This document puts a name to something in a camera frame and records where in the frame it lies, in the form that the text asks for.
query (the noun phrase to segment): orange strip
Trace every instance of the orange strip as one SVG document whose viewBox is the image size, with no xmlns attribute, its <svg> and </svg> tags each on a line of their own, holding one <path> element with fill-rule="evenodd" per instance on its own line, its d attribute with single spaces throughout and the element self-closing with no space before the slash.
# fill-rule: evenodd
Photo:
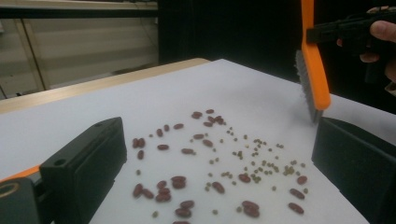
<svg viewBox="0 0 396 224">
<path fill-rule="evenodd" d="M 38 172 L 38 167 L 39 167 L 39 165 L 34 166 L 34 167 L 32 167 L 30 169 L 27 169 L 25 171 L 22 171 L 20 173 L 17 173 L 15 175 L 9 176 L 6 179 L 2 179 L 2 180 L 0 180 L 0 182 L 6 181 L 6 180 L 9 180 L 9 179 L 13 179 L 13 178 L 18 178 L 18 177 L 26 177 L 28 175 L 34 174 L 34 173 Z"/>
<path fill-rule="evenodd" d="M 301 8 L 303 16 L 302 52 L 306 69 L 308 70 L 315 108 L 317 110 L 324 110 L 331 103 L 326 73 L 317 44 L 306 43 L 306 30 L 314 27 L 314 0 L 301 0 Z"/>
</svg>

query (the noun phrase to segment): brush bristles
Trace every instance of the brush bristles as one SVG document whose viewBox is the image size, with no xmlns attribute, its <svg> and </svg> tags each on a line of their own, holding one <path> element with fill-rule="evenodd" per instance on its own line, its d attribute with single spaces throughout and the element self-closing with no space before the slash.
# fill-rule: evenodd
<svg viewBox="0 0 396 224">
<path fill-rule="evenodd" d="M 296 68 L 297 75 L 300 78 L 301 86 L 305 95 L 305 100 L 308 104 L 309 115 L 314 123 L 317 123 L 323 114 L 322 110 L 315 108 L 314 97 L 311 91 L 311 83 L 309 82 L 308 70 L 306 69 L 305 59 L 303 52 L 300 50 L 296 51 Z"/>
</svg>

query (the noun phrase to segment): brush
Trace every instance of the brush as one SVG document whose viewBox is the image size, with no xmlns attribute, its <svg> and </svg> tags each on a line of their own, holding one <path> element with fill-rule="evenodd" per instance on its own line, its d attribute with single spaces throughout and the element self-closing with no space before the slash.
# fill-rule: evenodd
<svg viewBox="0 0 396 224">
<path fill-rule="evenodd" d="M 331 103 L 326 73 L 318 46 L 306 42 L 306 30 L 314 27 L 314 0 L 301 0 L 303 18 L 303 41 L 301 50 L 296 52 L 297 74 L 303 87 L 310 117 L 314 123 Z"/>
</svg>

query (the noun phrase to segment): person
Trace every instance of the person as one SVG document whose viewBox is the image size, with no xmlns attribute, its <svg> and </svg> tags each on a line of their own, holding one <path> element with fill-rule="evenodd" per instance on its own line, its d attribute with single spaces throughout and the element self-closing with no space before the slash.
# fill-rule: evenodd
<svg viewBox="0 0 396 224">
<path fill-rule="evenodd" d="M 378 39 L 396 43 L 396 24 L 388 21 L 376 21 L 370 27 L 370 34 Z M 361 55 L 361 60 L 364 63 L 373 63 L 378 59 L 379 55 L 371 52 Z M 396 83 L 396 57 L 390 59 L 387 63 L 385 75 L 393 83 Z"/>
</svg>

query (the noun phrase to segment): black backdrop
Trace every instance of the black backdrop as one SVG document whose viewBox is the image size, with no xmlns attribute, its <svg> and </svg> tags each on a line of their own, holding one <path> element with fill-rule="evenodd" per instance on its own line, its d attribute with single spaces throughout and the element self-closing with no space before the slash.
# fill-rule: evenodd
<svg viewBox="0 0 396 224">
<path fill-rule="evenodd" d="M 159 0 L 160 63 L 201 57 L 235 63 L 298 81 L 294 55 L 301 46 L 299 0 Z M 315 23 L 362 13 L 371 0 L 317 0 Z M 335 43 L 319 45 L 331 93 L 396 114 L 388 80 L 364 83 L 365 64 Z"/>
</svg>

